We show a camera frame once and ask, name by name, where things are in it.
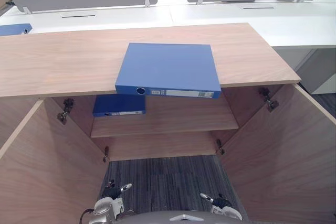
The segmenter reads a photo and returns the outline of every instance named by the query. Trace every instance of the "cabinet top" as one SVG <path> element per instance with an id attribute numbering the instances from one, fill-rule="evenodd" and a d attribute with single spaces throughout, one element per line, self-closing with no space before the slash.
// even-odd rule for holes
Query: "cabinet top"
<path id="1" fill-rule="evenodd" d="M 0 37 L 0 97 L 115 93 L 130 42 L 210 44 L 222 88 L 300 81 L 247 23 L 69 31 Z"/>

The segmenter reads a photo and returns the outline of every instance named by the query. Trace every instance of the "white table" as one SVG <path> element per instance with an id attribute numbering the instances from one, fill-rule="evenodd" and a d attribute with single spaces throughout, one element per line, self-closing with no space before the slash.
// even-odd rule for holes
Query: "white table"
<path id="1" fill-rule="evenodd" d="M 249 7 L 262 9 L 244 9 Z M 63 18 L 83 15 L 95 16 Z M 315 49 L 336 47 L 336 0 L 202 5 L 187 0 L 158 0 L 149 8 L 123 6 L 31 15 L 13 7 L 0 17 L 0 25 L 17 23 L 31 23 L 31 33 L 250 23 L 293 69 L 298 69 Z"/>

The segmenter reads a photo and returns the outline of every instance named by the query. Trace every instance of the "wooden cabinet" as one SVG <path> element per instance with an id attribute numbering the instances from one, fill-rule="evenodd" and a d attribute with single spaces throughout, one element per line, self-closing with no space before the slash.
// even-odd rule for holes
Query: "wooden cabinet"
<path id="1" fill-rule="evenodd" d="M 93 118 L 95 95 L 115 92 L 122 55 L 135 41 L 211 44 L 222 97 L 149 97 L 146 115 Z M 2 47 L 0 104 L 17 96 L 15 107 L 28 109 L 0 149 L 3 222 L 77 222 L 97 199 L 105 146 L 112 161 L 217 153 L 252 220 L 332 222 L 336 121 L 291 84 L 300 78 L 247 24 L 0 38 L 7 43 L 16 50 Z M 260 87 L 279 102 L 272 112 Z M 27 105 L 27 95 L 43 98 Z M 56 115 L 68 97 L 75 106 L 63 125 Z"/>

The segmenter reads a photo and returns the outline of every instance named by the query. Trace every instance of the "cabinet hinge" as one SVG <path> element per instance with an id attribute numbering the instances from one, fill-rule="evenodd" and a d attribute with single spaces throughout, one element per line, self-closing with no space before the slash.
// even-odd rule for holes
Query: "cabinet hinge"
<path id="1" fill-rule="evenodd" d="M 225 151 L 222 149 L 222 142 L 220 141 L 220 139 L 217 139 L 216 143 L 217 143 L 217 146 L 218 146 L 219 153 L 221 155 L 225 154 Z"/>
<path id="2" fill-rule="evenodd" d="M 75 101 L 72 98 L 65 99 L 63 102 L 64 109 L 63 112 L 57 114 L 57 119 L 65 125 L 67 123 L 67 115 L 70 113 L 74 107 Z"/>
<path id="3" fill-rule="evenodd" d="M 104 154 L 105 156 L 103 157 L 103 162 L 106 163 L 106 161 L 109 159 L 109 147 L 108 146 L 105 147 Z"/>
<path id="4" fill-rule="evenodd" d="M 259 89 L 259 94 L 264 97 L 264 101 L 268 104 L 268 111 L 272 112 L 276 107 L 279 106 L 279 102 L 276 100 L 271 100 L 269 94 L 270 91 L 268 88 L 260 88 Z"/>

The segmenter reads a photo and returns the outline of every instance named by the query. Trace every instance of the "open cabinet door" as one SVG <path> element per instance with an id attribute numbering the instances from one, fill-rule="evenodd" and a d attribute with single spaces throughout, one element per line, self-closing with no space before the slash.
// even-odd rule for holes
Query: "open cabinet door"
<path id="1" fill-rule="evenodd" d="M 51 98 L 37 101 L 0 149 L 0 222 L 78 223 L 97 200 L 103 153 Z"/>
<path id="2" fill-rule="evenodd" d="M 334 223 L 336 120 L 298 85 L 273 100 L 224 145 L 223 167 L 251 220 Z"/>

